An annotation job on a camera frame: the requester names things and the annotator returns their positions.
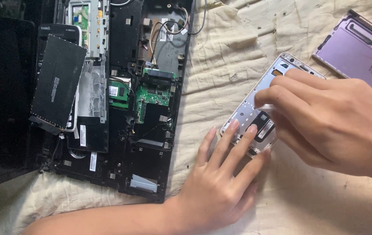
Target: green pcb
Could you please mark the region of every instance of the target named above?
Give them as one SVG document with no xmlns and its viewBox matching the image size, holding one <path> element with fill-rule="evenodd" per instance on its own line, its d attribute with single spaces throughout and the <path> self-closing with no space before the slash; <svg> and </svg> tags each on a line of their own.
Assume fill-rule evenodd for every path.
<svg viewBox="0 0 372 235">
<path fill-rule="evenodd" d="M 137 123 L 143 124 L 147 103 L 168 106 L 170 87 L 164 85 L 143 83 L 137 89 Z"/>
<path fill-rule="evenodd" d="M 130 90 L 127 85 L 119 81 L 109 82 L 109 104 L 112 107 L 120 109 L 128 109 Z"/>
<path fill-rule="evenodd" d="M 73 25 L 81 28 L 81 46 L 89 49 L 89 6 L 73 7 Z"/>
</svg>

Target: left hand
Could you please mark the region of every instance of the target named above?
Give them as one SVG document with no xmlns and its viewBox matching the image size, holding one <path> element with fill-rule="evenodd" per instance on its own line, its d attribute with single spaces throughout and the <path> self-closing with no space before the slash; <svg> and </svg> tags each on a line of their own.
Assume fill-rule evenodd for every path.
<svg viewBox="0 0 372 235">
<path fill-rule="evenodd" d="M 257 133 L 257 126 L 250 126 L 225 158 L 238 126 L 237 120 L 229 125 L 208 160 L 208 151 L 216 133 L 215 128 L 210 130 L 199 147 L 196 165 L 179 195 L 164 203 L 169 207 L 168 211 L 173 212 L 172 222 L 179 233 L 225 227 L 237 222 L 254 205 L 257 185 L 251 182 L 270 159 L 270 150 L 257 154 L 234 177 L 233 171 Z"/>
</svg>

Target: beige bedsheet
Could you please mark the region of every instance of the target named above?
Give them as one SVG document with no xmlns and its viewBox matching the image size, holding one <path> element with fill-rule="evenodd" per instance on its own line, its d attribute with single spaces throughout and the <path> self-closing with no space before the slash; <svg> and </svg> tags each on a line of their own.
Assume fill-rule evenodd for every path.
<svg viewBox="0 0 372 235">
<path fill-rule="evenodd" d="M 279 53 L 334 76 L 311 54 L 350 8 L 372 21 L 372 0 L 208 0 L 205 28 L 192 40 L 167 197 L 179 192 L 204 134 L 222 126 Z M 197 16 L 201 23 L 203 13 Z M 272 154 L 257 205 L 211 234 L 372 235 L 372 179 L 308 167 L 281 142 Z M 142 201 L 55 174 L 28 174 L 0 185 L 0 234 L 20 234 L 48 215 Z"/>
</svg>

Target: right hand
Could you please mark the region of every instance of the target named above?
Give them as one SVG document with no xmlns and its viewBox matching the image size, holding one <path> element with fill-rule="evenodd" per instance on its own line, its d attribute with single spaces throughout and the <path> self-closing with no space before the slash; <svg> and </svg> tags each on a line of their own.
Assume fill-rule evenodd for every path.
<svg viewBox="0 0 372 235">
<path fill-rule="evenodd" d="M 277 108 L 278 138 L 305 163 L 372 177 L 372 88 L 364 81 L 291 69 L 256 94 L 256 107 L 263 104 Z"/>
</svg>

